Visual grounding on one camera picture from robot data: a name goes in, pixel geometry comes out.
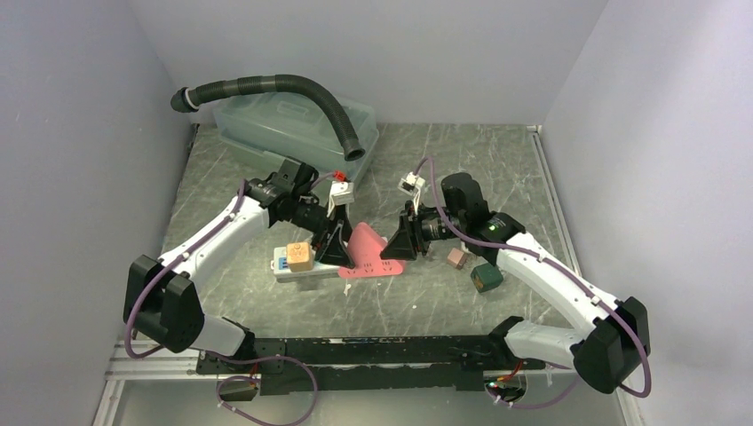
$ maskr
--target dark green cube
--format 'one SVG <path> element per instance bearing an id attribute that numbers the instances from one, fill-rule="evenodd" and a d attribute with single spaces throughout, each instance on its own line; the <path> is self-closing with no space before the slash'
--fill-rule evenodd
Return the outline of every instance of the dark green cube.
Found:
<path id="1" fill-rule="evenodd" d="M 491 264 L 480 264 L 471 271 L 471 280 L 479 293 L 499 287 L 504 280 L 502 273 Z"/>

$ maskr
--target small cube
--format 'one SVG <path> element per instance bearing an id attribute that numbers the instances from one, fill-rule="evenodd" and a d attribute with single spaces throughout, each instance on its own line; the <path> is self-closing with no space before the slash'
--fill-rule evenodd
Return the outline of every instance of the small cube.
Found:
<path id="1" fill-rule="evenodd" d="M 291 242 L 285 251 L 291 272 L 306 272 L 313 269 L 313 256 L 308 242 Z"/>
<path id="2" fill-rule="evenodd" d="M 465 262 L 468 260 L 468 254 L 458 248 L 450 250 L 448 255 L 448 264 L 455 269 L 463 269 Z"/>
<path id="3" fill-rule="evenodd" d="M 473 268 L 471 279 L 476 291 L 484 293 L 499 287 L 504 280 L 502 273 L 491 264 L 480 264 Z"/>

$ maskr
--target black corrugated hose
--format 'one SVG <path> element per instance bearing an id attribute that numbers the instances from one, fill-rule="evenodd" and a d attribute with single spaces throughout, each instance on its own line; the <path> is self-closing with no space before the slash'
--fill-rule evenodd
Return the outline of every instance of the black corrugated hose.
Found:
<path id="1" fill-rule="evenodd" d="M 353 162 L 364 155 L 365 151 L 358 141 L 358 135 L 343 106 L 321 84 L 300 75 L 257 75 L 207 83 L 195 89 L 184 87 L 173 95 L 170 105 L 179 113 L 193 113 L 199 110 L 201 104 L 213 100 L 269 91 L 289 91 L 306 96 L 315 102 L 335 129 L 337 141 L 343 147 L 345 160 Z"/>

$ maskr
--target white connector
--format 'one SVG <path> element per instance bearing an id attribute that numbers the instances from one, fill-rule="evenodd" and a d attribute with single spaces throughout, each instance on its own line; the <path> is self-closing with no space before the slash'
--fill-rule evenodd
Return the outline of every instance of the white connector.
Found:
<path id="1" fill-rule="evenodd" d="M 421 202 L 421 193 L 424 191 L 425 185 L 426 180 L 411 171 L 400 179 L 398 189 L 413 197 L 413 208 L 418 209 L 418 204 Z"/>
<path id="2" fill-rule="evenodd" d="M 551 364 L 547 364 L 544 368 L 544 371 L 546 372 L 546 387 L 550 388 L 554 381 L 551 379 L 551 370 L 554 369 L 554 367 L 551 366 Z"/>
<path id="3" fill-rule="evenodd" d="M 352 182 L 335 182 L 329 187 L 329 203 L 327 216 L 332 214 L 336 206 L 343 206 L 355 201 Z"/>

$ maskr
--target pink triangular object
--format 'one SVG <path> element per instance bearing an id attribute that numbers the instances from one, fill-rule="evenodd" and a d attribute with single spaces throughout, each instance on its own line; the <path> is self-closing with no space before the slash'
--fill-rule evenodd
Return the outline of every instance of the pink triangular object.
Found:
<path id="1" fill-rule="evenodd" d="M 340 278 L 369 278 L 400 275 L 405 269 L 404 260 L 382 260 L 379 253 L 387 246 L 369 224 L 361 222 L 353 228 L 348 241 L 348 253 L 355 263 L 354 269 L 340 268 Z"/>

